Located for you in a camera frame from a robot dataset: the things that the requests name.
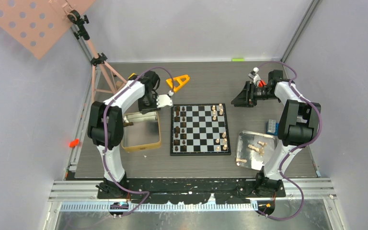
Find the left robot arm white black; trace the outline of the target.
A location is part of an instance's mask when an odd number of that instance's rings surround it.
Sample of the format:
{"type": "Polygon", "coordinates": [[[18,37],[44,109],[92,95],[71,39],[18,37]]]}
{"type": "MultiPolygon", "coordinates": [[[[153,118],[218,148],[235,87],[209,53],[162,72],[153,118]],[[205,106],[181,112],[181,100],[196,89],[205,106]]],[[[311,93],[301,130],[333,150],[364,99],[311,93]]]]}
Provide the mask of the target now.
{"type": "Polygon", "coordinates": [[[122,166],[120,144],[124,136],[124,113],[137,103],[139,112],[146,114],[163,107],[172,106],[173,89],[167,94],[158,94],[160,77],[153,68],[136,75],[111,98],[95,101],[90,108],[87,135],[97,147],[103,162],[104,182],[110,183],[109,192],[123,198],[128,191],[122,182],[126,171],[122,166]]]}

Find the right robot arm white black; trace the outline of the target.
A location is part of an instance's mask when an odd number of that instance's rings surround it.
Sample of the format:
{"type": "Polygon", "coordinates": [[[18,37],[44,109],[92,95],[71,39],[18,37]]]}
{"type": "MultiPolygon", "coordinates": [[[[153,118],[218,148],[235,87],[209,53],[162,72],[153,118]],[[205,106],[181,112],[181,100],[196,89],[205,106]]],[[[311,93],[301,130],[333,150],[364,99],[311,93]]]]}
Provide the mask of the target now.
{"type": "Polygon", "coordinates": [[[296,89],[293,80],[284,78],[283,71],[273,70],[268,74],[268,82],[263,84],[255,67],[250,80],[242,91],[231,101],[235,107],[254,107],[259,100],[277,99],[283,106],[274,154],[256,175],[254,191],[259,196],[277,192],[288,167],[301,148],[313,143],[321,132],[321,106],[312,103],[296,89]]]}

